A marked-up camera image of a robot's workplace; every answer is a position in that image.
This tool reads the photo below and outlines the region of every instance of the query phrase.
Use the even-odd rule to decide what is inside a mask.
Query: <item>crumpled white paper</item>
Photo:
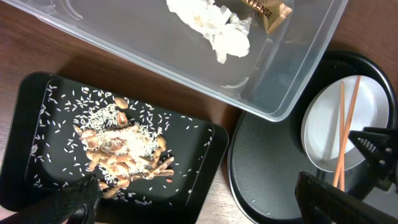
[[[225,63],[226,54],[243,57],[249,53],[251,18],[241,21],[226,6],[215,6],[214,0],[166,1],[170,12],[210,41],[219,63]]]

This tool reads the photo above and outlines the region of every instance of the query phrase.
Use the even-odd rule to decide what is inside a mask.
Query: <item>black tray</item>
[[[308,105],[329,84],[350,75],[375,79],[387,93],[388,128],[397,127],[397,103],[386,75],[367,58],[351,52],[326,53],[290,116],[279,123],[243,113],[228,154],[229,184],[244,214],[256,223],[301,223],[294,189],[300,171],[326,182],[333,173],[318,170],[302,148],[300,130]],[[346,192],[362,200],[376,183],[366,162],[345,174]]]
[[[112,96],[119,96],[112,94],[107,98],[99,97],[98,91],[101,90],[97,88],[44,72],[33,73],[21,82],[0,173],[0,205],[4,208],[19,211],[43,200],[59,190],[65,182],[81,178],[80,167],[82,173],[89,173],[85,171],[85,164],[89,160],[85,156],[83,145],[77,134],[75,137],[72,136],[75,115],[83,114],[87,108],[78,107],[72,111],[72,105],[65,105],[68,100],[74,103],[75,98],[89,97],[89,94],[82,92],[83,86],[90,89],[90,99],[93,101],[89,103],[90,106],[96,105],[95,101],[100,102],[100,99],[104,98],[99,107],[105,107],[105,101],[112,103]],[[121,199],[101,200],[96,221],[194,223],[228,145],[228,133],[220,126],[206,121],[184,117],[182,114],[131,98],[129,101],[129,106],[132,105],[134,110],[122,110],[127,118],[135,118],[135,121],[141,124],[150,125],[146,119],[140,118],[143,114],[141,111],[145,110],[144,113],[153,114],[152,123],[155,130],[158,126],[163,127],[162,135],[167,140],[167,149],[171,151],[162,153],[160,160],[164,161],[169,156],[174,156],[175,161],[170,165],[175,171],[171,177],[173,182],[167,183],[167,177],[132,182],[126,190],[122,190],[127,202]],[[46,106],[45,110],[50,116],[46,113],[39,114],[42,104]],[[34,136],[40,137],[40,140],[34,139]],[[74,149],[71,147],[72,144],[68,145],[68,139],[77,144]],[[39,148],[34,156],[30,155],[33,144],[37,144]],[[44,162],[37,156],[43,156]],[[95,174],[100,179],[103,177],[98,168]]]

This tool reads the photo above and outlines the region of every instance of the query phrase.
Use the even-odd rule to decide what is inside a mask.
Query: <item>wooden table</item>
[[[330,48],[354,50],[369,57],[398,89],[397,14],[398,0],[349,0]],[[0,157],[6,147],[19,83],[27,74],[40,70],[218,123],[230,134],[241,113],[0,2]],[[9,214],[3,209],[0,219]],[[250,223],[232,198],[225,160],[198,223]]]

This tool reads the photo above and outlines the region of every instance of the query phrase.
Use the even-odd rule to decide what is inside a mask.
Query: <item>clear plastic bin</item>
[[[208,40],[166,0],[4,0],[40,20],[176,82],[270,121],[292,111],[322,57],[347,0],[286,0],[291,15],[267,35],[240,0],[221,0],[252,16],[250,52],[220,64]]]

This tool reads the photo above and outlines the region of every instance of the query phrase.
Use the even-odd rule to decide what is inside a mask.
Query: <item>white bowl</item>
[[[301,140],[311,162],[319,169],[334,172],[340,142],[340,83],[345,84],[345,120],[353,95],[356,75],[343,78],[324,88],[308,106],[301,128]],[[388,99],[382,86],[362,76],[356,98],[350,130],[364,127],[385,128],[389,116]],[[345,169],[351,169],[364,160],[363,155],[347,142]]]

